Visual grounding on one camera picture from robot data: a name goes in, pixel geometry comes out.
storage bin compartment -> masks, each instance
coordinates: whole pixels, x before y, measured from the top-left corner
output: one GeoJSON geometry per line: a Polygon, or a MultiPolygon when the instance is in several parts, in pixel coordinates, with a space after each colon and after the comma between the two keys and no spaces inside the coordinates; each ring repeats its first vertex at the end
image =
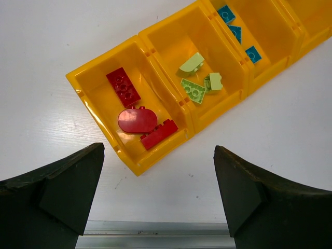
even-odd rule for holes
{"type": "Polygon", "coordinates": [[[166,79],[142,41],[135,36],[67,75],[77,94],[102,129],[113,149],[136,174],[194,135],[189,108],[166,79]],[[158,124],[174,120],[178,131],[150,150],[141,143],[143,134],[123,132],[118,116],[125,110],[106,75],[123,67],[141,97],[134,106],[151,109],[158,124]]]}
{"type": "Polygon", "coordinates": [[[300,35],[292,29],[289,17],[274,0],[201,1],[252,70],[249,94],[292,63],[298,52],[300,35]],[[218,13],[226,5],[236,16],[229,24],[242,28],[241,44],[218,13]],[[262,57],[255,64],[245,53],[251,46],[255,46],[262,57]]]}
{"type": "Polygon", "coordinates": [[[300,58],[332,36],[331,0],[278,0],[278,2],[294,22],[294,27],[303,32],[300,58]]]}
{"type": "Polygon", "coordinates": [[[195,2],[139,33],[189,106],[196,132],[239,103],[248,91],[248,67],[208,15],[206,7],[195,2]],[[204,65],[184,77],[179,68],[197,52],[205,58],[204,65]],[[204,86],[204,78],[213,72],[222,75],[223,89],[205,94],[202,104],[193,102],[181,86],[182,78],[204,86]]]}

light green lego piece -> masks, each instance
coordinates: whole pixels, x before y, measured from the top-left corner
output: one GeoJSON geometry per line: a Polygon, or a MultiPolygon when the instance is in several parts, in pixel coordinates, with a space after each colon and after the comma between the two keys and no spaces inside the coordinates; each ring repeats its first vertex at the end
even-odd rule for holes
{"type": "Polygon", "coordinates": [[[202,104],[206,88],[186,79],[182,79],[181,86],[185,89],[189,98],[199,104],[202,104]]]}
{"type": "Polygon", "coordinates": [[[221,90],[223,88],[223,84],[220,73],[210,73],[210,83],[212,91],[221,90]]]}
{"type": "Polygon", "coordinates": [[[204,86],[207,92],[221,90],[223,88],[220,73],[210,73],[204,78],[204,86]]]}
{"type": "Polygon", "coordinates": [[[203,62],[204,57],[197,52],[180,67],[180,70],[188,75],[192,75],[203,66],[203,62]]]}

lego stud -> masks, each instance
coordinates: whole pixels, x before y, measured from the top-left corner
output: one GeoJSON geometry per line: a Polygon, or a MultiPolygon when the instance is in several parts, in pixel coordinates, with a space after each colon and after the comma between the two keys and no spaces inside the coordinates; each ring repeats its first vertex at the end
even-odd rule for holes
{"type": "Polygon", "coordinates": [[[126,92],[126,91],[128,90],[127,85],[126,85],[126,84],[121,84],[121,85],[120,85],[120,90],[121,90],[122,92],[126,92]]]}
{"type": "Polygon", "coordinates": [[[227,12],[222,13],[222,18],[223,19],[228,19],[228,17],[229,17],[229,14],[227,12]]]}
{"type": "Polygon", "coordinates": [[[115,82],[116,83],[121,83],[122,82],[122,76],[116,76],[115,77],[115,82]]]}
{"type": "Polygon", "coordinates": [[[210,77],[208,77],[206,83],[205,83],[205,88],[211,91],[211,82],[210,82],[210,77]]]}
{"type": "Polygon", "coordinates": [[[191,88],[190,87],[185,87],[184,89],[185,89],[186,93],[190,93],[191,92],[191,88]]]}
{"type": "Polygon", "coordinates": [[[124,98],[125,98],[126,100],[130,100],[132,97],[133,97],[133,95],[131,95],[130,92],[126,92],[126,93],[124,94],[124,98]]]}
{"type": "Polygon", "coordinates": [[[191,92],[191,94],[192,94],[192,96],[197,97],[197,96],[199,95],[199,91],[197,91],[197,90],[193,90],[193,91],[191,92]]]}

red lego brick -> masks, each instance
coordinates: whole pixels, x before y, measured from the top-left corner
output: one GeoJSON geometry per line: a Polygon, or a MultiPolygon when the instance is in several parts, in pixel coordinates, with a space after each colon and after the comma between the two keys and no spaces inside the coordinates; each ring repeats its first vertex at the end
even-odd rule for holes
{"type": "Polygon", "coordinates": [[[118,124],[124,132],[148,133],[156,127],[157,116],[152,110],[146,109],[144,106],[139,109],[132,106],[131,109],[126,109],[120,113],[118,124]]]}
{"type": "Polygon", "coordinates": [[[164,125],[158,125],[153,131],[149,132],[149,135],[141,136],[141,142],[145,149],[149,150],[161,141],[172,135],[178,130],[173,120],[167,119],[164,125]]]}
{"type": "Polygon", "coordinates": [[[124,107],[128,107],[141,99],[123,67],[107,74],[106,77],[114,88],[116,94],[119,96],[124,107]]]}

lego brick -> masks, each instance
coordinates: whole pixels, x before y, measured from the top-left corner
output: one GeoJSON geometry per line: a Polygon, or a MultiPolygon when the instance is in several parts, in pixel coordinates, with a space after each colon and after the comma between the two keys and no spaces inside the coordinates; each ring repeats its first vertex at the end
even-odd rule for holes
{"type": "Polygon", "coordinates": [[[187,79],[182,79],[181,86],[185,89],[189,98],[199,104],[202,104],[203,98],[206,92],[206,88],[202,87],[194,82],[191,82],[187,79]]]}
{"type": "Polygon", "coordinates": [[[148,133],[157,125],[156,114],[144,106],[139,109],[132,106],[120,113],[118,124],[122,131],[128,133],[148,133]]]}
{"type": "Polygon", "coordinates": [[[220,73],[210,73],[204,79],[204,87],[206,92],[217,91],[223,88],[222,76],[220,73]]]}
{"type": "Polygon", "coordinates": [[[245,52],[254,64],[261,60],[261,56],[255,46],[248,48],[245,52]]]}
{"type": "Polygon", "coordinates": [[[204,57],[197,52],[180,67],[180,70],[187,75],[192,75],[203,66],[203,62],[204,57]]]}
{"type": "Polygon", "coordinates": [[[177,130],[178,127],[176,126],[175,122],[173,120],[167,119],[164,121],[163,125],[158,125],[154,131],[150,132],[149,135],[141,136],[141,142],[145,149],[149,150],[175,133],[177,130]]]}
{"type": "Polygon", "coordinates": [[[128,107],[141,99],[123,68],[107,74],[106,77],[124,107],[128,107]]]}
{"type": "Polygon", "coordinates": [[[241,37],[242,37],[242,29],[239,26],[234,26],[234,25],[227,25],[229,29],[232,31],[233,35],[235,38],[239,41],[241,44],[241,37]]]}
{"type": "Polygon", "coordinates": [[[218,10],[218,14],[223,19],[223,21],[226,23],[230,23],[231,21],[233,21],[236,18],[233,11],[228,7],[228,5],[224,6],[220,10],[218,10]]]}

